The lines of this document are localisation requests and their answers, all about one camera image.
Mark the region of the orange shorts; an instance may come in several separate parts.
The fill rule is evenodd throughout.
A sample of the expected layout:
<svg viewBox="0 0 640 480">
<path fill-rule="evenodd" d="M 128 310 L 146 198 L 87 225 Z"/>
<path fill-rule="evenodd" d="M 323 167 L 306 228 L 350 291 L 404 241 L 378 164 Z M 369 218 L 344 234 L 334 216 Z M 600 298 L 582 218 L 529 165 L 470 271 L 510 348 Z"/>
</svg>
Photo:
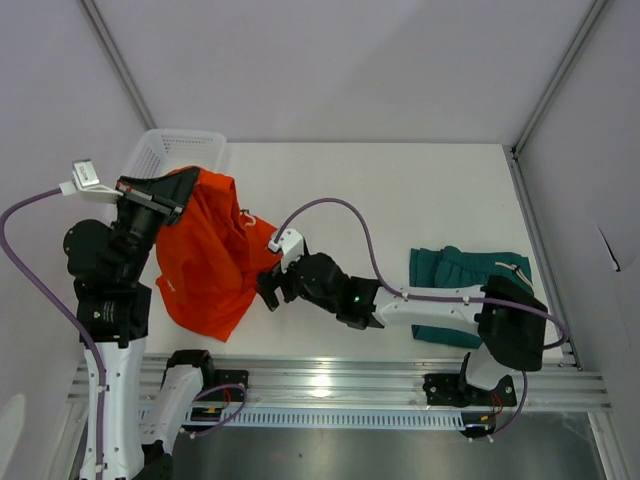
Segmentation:
<svg viewBox="0 0 640 480">
<path fill-rule="evenodd" d="M 280 259 L 268 249 L 275 232 L 240 208 L 232 177 L 201 169 L 181 219 L 156 239 L 156 285 L 171 319 L 228 341 L 254 301 L 258 274 Z"/>
</svg>

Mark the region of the green shorts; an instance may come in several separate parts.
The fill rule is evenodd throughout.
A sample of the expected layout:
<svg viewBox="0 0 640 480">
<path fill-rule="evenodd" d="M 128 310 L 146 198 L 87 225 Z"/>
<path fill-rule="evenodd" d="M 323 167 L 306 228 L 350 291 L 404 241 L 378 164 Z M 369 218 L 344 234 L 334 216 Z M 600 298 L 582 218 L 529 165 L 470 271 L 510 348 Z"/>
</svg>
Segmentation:
<svg viewBox="0 0 640 480">
<path fill-rule="evenodd" d="M 531 267 L 527 257 L 512 252 L 473 253 L 454 246 L 434 251 L 412 249 L 409 284 L 420 288 L 462 288 L 486 284 L 491 276 L 501 276 L 533 294 Z M 476 349 L 477 336 L 445 328 L 413 325 L 414 340 L 446 346 Z"/>
</svg>

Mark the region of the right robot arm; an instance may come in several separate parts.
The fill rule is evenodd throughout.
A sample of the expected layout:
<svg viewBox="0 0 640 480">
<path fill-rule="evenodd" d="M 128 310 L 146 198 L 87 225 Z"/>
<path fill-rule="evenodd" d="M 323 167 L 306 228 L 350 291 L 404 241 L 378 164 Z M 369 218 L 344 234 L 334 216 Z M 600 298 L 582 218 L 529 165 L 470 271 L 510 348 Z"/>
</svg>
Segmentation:
<svg viewBox="0 0 640 480">
<path fill-rule="evenodd" d="M 393 293 L 380 280 L 350 276 L 330 256 L 316 253 L 259 273 L 256 291 L 270 310 L 301 298 L 357 330 L 417 326 L 479 341 L 456 380 L 468 403 L 481 402 L 512 371 L 542 367 L 547 309 L 505 277 L 448 289 L 443 297 L 428 288 Z"/>
</svg>

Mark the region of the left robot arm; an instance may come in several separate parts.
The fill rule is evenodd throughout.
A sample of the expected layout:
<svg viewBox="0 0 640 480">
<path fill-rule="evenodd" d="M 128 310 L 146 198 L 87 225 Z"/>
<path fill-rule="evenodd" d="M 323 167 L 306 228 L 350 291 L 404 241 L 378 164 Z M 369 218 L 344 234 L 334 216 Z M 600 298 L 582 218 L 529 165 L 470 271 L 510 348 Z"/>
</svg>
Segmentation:
<svg viewBox="0 0 640 480">
<path fill-rule="evenodd" d="M 187 167 L 157 178 L 122 176 L 100 183 L 90 161 L 74 164 L 64 195 L 112 202 L 110 224 L 83 220 L 63 240 L 87 334 L 87 443 L 82 479 L 170 479 L 173 447 L 195 399 L 209 398 L 217 376 L 206 350 L 178 350 L 166 363 L 148 417 L 139 415 L 140 376 L 152 291 L 140 277 L 161 229 L 186 211 L 201 171 Z"/>
</svg>

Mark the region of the white plastic basket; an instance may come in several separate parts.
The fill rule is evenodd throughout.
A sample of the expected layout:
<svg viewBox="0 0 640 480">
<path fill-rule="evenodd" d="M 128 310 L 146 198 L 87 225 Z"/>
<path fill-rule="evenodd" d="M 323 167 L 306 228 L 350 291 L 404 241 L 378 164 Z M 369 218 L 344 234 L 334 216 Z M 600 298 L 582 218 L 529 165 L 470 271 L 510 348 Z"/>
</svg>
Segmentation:
<svg viewBox="0 0 640 480">
<path fill-rule="evenodd" d="M 225 159 L 226 146 L 226 137 L 217 132 L 170 128 L 148 130 L 133 149 L 123 175 L 155 178 L 189 166 L 215 171 Z"/>
</svg>

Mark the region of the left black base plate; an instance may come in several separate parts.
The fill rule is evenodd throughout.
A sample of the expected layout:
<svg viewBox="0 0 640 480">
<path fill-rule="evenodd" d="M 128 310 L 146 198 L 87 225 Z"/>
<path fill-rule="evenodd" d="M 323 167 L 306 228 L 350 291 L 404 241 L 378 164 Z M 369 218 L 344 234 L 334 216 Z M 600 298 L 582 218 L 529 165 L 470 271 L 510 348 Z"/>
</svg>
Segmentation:
<svg viewBox="0 0 640 480">
<path fill-rule="evenodd" d="M 231 384 L 249 386 L 249 371 L 240 369 L 219 369 L 215 373 L 215 385 L 224 388 L 213 394 L 213 400 L 222 403 L 241 402 L 245 395 Z"/>
</svg>

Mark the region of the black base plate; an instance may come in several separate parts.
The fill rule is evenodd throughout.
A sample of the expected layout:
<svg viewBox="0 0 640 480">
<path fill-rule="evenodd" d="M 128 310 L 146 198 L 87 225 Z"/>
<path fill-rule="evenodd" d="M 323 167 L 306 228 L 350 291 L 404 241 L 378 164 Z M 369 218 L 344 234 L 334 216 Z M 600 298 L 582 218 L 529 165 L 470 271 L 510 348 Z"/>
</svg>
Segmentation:
<svg viewBox="0 0 640 480">
<path fill-rule="evenodd" d="M 215 385 L 224 388 L 213 394 L 213 400 L 222 403 L 241 402 L 245 395 L 231 384 L 249 386 L 249 371 L 240 369 L 219 369 L 215 373 Z"/>
<path fill-rule="evenodd" d="M 463 359 L 458 373 L 429 373 L 423 376 L 422 386 L 427 404 L 445 407 L 515 407 L 517 397 L 512 377 L 502 375 L 497 386 L 484 389 L 472 386 L 466 380 L 471 353 Z"/>
</svg>

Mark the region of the aluminium mounting rail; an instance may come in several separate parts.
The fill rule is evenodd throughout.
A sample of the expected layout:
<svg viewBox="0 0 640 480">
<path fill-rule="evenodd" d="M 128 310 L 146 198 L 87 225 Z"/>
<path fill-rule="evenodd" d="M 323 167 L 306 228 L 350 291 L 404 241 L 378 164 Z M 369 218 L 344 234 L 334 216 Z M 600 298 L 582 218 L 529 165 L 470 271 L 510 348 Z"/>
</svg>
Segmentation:
<svg viewBox="0 0 640 480">
<path fill-rule="evenodd" d="M 453 373 L 458 361 L 357 361 L 213 358 L 218 370 L 249 373 L 249 404 L 273 408 L 408 410 L 425 407 L 429 373 Z M 610 412 L 604 379 L 596 372 L 545 366 L 529 373 L 526 412 Z"/>
</svg>

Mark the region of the left aluminium frame post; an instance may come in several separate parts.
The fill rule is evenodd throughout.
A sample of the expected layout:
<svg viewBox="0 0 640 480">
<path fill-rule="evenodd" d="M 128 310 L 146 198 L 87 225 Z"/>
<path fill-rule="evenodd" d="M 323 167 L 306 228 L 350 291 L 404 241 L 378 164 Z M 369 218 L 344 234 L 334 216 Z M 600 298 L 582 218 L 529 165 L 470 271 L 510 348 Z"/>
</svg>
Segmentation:
<svg viewBox="0 0 640 480">
<path fill-rule="evenodd" d="M 78 0 L 77 5 L 91 29 L 98 46 L 102 50 L 104 57 L 109 63 L 135 116 L 145 130 L 155 129 L 157 125 L 153 115 L 111 33 L 111 29 L 104 19 L 98 2 L 94 0 Z"/>
</svg>

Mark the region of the aluminium frame post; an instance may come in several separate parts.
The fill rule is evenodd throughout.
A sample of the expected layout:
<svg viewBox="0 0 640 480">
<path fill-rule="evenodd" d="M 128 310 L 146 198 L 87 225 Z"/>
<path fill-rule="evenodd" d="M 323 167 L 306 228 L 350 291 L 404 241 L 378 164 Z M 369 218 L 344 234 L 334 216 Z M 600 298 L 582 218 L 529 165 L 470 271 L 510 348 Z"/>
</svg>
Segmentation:
<svg viewBox="0 0 640 480">
<path fill-rule="evenodd" d="M 527 117 L 523 128 L 511 148 L 511 154 L 516 160 L 521 157 L 527 144 L 541 126 L 556 97 L 568 81 L 582 54 L 586 51 L 591 38 L 595 35 L 607 11 L 613 4 L 614 1 L 610 0 L 595 0 L 590 2 L 586 13 L 572 34 L 559 62 L 552 71 L 532 112 Z"/>
<path fill-rule="evenodd" d="M 111 33 L 111 29 L 104 19 L 98 2 L 94 0 L 78 0 L 77 5 L 91 29 L 98 46 L 102 50 L 104 57 L 109 63 L 135 116 L 145 130 L 155 129 L 157 125 L 153 115 Z"/>
</svg>

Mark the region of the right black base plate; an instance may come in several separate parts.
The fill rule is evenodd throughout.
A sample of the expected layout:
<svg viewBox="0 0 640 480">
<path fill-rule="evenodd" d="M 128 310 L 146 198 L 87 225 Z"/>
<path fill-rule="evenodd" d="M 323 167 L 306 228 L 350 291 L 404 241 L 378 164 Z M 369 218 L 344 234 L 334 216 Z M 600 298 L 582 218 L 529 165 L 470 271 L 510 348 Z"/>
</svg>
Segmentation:
<svg viewBox="0 0 640 480">
<path fill-rule="evenodd" d="M 472 386 L 466 380 L 471 353 L 463 359 L 458 373 L 429 373 L 423 376 L 422 386 L 427 404 L 445 407 L 515 407 L 517 397 L 512 377 L 502 375 L 497 386 L 484 389 Z"/>
</svg>

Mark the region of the right table edge rail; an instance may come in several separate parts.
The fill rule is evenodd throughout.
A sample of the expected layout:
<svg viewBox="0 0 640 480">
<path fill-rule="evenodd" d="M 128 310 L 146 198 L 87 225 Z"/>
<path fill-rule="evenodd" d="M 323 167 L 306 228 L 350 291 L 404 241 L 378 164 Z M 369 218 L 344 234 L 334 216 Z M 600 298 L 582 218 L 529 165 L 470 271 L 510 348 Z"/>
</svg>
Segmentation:
<svg viewBox="0 0 640 480">
<path fill-rule="evenodd" d="M 532 196 L 525 183 L 521 162 L 514 156 L 511 147 L 504 146 L 503 151 L 535 257 L 537 272 L 540 276 L 539 284 L 546 295 L 546 304 L 549 311 L 561 320 L 566 327 L 569 327 L 565 305 L 558 289 L 549 251 L 543 238 L 539 215 L 536 213 Z"/>
</svg>

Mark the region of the right aluminium frame post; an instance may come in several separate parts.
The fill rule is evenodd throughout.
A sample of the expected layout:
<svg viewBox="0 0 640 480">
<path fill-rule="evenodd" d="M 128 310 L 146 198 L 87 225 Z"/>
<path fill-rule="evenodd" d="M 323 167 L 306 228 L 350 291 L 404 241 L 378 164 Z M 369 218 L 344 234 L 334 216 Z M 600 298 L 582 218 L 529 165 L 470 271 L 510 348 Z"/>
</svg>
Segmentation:
<svg viewBox="0 0 640 480">
<path fill-rule="evenodd" d="M 511 154 L 516 160 L 521 157 L 527 144 L 541 126 L 556 97 L 568 81 L 582 54 L 586 51 L 591 38 L 595 35 L 607 11 L 613 4 L 614 1 L 610 0 L 595 0 L 590 2 L 586 13 L 572 34 L 559 62 L 552 71 L 532 112 L 527 117 L 523 128 L 511 148 Z"/>
</svg>

